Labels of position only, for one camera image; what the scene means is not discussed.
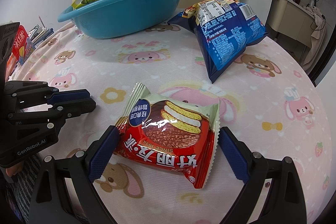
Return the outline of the person's left hand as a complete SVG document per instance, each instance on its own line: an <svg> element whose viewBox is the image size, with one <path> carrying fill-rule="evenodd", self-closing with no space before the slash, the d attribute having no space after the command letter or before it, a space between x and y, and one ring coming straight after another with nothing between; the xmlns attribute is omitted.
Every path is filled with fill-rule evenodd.
<svg viewBox="0 0 336 224"><path fill-rule="evenodd" d="M12 177L13 175L16 175L18 172L21 172L23 169L23 162L20 162L10 168L6 168L6 174L9 177Z"/></svg>

